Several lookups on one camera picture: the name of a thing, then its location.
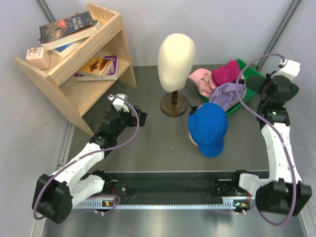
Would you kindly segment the magenta cap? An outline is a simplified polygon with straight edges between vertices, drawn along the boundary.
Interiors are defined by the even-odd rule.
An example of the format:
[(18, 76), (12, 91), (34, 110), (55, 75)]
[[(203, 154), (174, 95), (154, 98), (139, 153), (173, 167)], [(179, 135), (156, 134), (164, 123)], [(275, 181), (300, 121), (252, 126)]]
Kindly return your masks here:
[(237, 60), (229, 61), (225, 66), (221, 65), (218, 69), (212, 71), (211, 77), (217, 86), (234, 82), (240, 74), (240, 68)]

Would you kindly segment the blue cap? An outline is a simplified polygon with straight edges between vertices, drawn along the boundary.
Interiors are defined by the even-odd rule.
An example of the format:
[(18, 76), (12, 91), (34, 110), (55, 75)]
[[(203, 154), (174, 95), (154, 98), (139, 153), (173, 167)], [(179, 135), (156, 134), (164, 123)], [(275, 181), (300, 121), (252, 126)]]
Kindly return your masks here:
[(198, 149), (203, 156), (214, 158), (224, 149), (224, 137), (228, 131), (227, 115), (220, 106), (214, 103), (191, 106), (188, 131), (198, 144)]

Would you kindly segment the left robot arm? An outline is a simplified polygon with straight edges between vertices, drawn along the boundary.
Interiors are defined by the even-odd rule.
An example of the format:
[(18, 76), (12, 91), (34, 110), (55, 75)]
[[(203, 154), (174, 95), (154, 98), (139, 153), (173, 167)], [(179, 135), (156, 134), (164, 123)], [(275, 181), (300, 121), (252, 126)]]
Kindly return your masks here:
[(120, 147), (117, 138), (127, 127), (144, 126), (147, 116), (137, 106), (127, 111), (111, 106), (97, 132), (76, 157), (51, 175), (39, 177), (32, 203), (34, 218), (61, 224), (79, 203), (96, 194), (108, 195), (112, 190), (110, 178), (102, 171), (88, 171)]

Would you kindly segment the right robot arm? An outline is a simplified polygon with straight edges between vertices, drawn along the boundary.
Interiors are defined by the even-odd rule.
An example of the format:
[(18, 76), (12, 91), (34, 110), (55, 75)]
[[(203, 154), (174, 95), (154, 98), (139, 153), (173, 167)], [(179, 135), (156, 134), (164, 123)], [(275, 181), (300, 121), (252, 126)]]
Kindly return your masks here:
[(248, 192), (261, 212), (296, 216), (312, 196), (297, 172), (290, 144), (290, 119), (284, 104), (299, 87), (285, 76), (252, 76), (246, 87), (260, 95), (257, 114), (269, 160), (269, 177), (259, 178), (252, 172), (237, 170), (230, 183), (235, 195)]

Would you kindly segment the green plastic bin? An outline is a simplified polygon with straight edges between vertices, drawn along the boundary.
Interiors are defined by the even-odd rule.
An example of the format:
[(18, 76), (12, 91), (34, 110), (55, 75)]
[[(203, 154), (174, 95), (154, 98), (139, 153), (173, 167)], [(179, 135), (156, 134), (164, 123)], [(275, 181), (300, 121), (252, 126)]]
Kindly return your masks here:
[[(240, 70), (242, 70), (247, 64), (241, 60), (241, 59), (236, 59), (237, 63), (239, 65)], [(253, 67), (249, 66), (243, 73), (245, 80), (248, 80), (249, 77), (252, 76), (260, 76), (263, 77), (264, 76), (259, 73), (258, 71), (256, 71), (256, 69), (254, 69)], [(203, 95), (200, 94), (198, 87), (196, 86), (196, 92), (199, 95), (199, 97), (204, 101), (204, 102), (208, 102), (209, 97), (205, 97)], [(246, 103), (248, 102), (252, 97), (254, 97), (256, 95), (256, 92), (251, 91), (250, 89), (247, 89), (247, 93), (246, 93), (246, 97), (244, 98), (243, 102)], [(231, 109), (228, 113), (226, 112), (226, 114), (229, 116), (231, 115), (234, 111), (236, 111), (239, 107), (241, 107), (241, 104), (239, 103), (238, 105), (236, 105), (233, 109)]]

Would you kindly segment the dark wooden mannequin stand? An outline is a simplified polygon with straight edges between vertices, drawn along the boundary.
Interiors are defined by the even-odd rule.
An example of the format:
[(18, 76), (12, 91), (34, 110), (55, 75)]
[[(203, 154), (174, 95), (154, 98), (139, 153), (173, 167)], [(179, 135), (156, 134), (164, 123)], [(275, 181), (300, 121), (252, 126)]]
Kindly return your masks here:
[(161, 102), (160, 108), (162, 112), (169, 117), (179, 117), (183, 115), (188, 108), (188, 101), (178, 91), (165, 95)]

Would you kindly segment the lavender cap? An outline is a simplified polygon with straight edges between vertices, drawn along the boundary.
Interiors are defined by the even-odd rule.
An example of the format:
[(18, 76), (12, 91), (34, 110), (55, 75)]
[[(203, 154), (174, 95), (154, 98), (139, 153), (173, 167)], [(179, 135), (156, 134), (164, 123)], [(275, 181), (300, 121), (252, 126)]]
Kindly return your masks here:
[(217, 104), (227, 112), (230, 104), (235, 99), (238, 99), (238, 95), (241, 97), (244, 89), (244, 85), (239, 83), (226, 83), (220, 85), (212, 92), (209, 98), (209, 103)]

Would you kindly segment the round wooden hat stand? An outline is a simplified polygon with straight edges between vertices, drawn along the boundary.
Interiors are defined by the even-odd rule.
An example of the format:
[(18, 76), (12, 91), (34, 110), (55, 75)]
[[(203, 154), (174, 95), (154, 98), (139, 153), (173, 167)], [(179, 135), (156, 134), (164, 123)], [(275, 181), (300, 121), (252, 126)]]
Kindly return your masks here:
[(198, 146), (198, 144), (193, 140), (190, 132), (189, 132), (189, 139), (195, 146)]

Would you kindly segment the light pink cap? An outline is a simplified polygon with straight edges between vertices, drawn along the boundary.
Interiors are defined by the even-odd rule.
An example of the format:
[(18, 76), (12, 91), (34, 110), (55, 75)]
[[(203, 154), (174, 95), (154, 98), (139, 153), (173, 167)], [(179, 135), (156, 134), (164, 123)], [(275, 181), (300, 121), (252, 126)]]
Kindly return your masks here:
[(207, 69), (197, 69), (188, 76), (198, 88), (200, 95), (210, 97), (217, 85), (212, 79), (212, 72)]

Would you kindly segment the orange purple paperback book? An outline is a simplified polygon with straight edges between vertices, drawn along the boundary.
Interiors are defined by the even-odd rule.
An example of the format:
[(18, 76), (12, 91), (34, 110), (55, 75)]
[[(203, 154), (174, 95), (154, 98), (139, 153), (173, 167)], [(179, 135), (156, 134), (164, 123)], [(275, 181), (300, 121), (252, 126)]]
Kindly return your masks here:
[(74, 74), (76, 81), (118, 79), (119, 58), (116, 55), (92, 57)]

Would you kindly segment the cream mannequin head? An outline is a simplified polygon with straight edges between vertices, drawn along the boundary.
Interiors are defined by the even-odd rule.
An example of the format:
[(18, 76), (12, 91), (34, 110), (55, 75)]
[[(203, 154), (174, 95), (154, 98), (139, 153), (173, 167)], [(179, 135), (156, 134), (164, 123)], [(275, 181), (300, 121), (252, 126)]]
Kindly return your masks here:
[(158, 52), (158, 77), (166, 92), (181, 90), (193, 67), (196, 46), (185, 34), (167, 36)]

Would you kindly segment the wooden bookshelf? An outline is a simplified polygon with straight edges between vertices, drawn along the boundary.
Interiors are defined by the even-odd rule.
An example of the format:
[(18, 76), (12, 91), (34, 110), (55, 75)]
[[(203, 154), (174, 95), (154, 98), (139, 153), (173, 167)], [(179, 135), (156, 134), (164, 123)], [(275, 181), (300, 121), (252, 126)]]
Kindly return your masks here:
[(116, 55), (118, 80), (137, 85), (121, 13), (92, 2), (86, 9), (101, 27), (66, 58), (50, 53), (50, 67), (43, 71), (19, 57), (14, 61), (69, 122), (93, 135), (83, 116), (114, 82), (76, 81), (73, 74), (79, 67), (92, 56)]

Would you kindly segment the blue cover book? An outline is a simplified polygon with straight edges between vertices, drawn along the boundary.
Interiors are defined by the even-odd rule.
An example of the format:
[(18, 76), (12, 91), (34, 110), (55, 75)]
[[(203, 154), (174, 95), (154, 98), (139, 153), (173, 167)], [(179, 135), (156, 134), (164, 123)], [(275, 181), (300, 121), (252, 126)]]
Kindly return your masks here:
[(52, 52), (57, 54), (60, 57), (65, 58), (74, 50), (76, 50), (82, 43), (83, 43), (83, 40), (78, 40), (73, 43), (53, 49)]

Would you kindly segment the pink power adapter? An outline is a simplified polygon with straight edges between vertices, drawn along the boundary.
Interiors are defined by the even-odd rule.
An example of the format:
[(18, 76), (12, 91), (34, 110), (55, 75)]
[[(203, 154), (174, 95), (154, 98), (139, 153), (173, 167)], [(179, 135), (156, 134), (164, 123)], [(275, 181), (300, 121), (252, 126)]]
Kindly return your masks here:
[(50, 67), (50, 57), (43, 47), (31, 47), (27, 50), (26, 61), (40, 70)]

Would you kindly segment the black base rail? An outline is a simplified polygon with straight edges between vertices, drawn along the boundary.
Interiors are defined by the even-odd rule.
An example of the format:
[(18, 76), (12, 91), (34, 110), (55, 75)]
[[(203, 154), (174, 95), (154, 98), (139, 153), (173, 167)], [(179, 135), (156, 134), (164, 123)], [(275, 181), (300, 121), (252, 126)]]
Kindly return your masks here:
[(231, 171), (107, 172), (102, 192), (117, 195), (121, 204), (207, 205), (223, 198), (247, 202), (232, 184)]

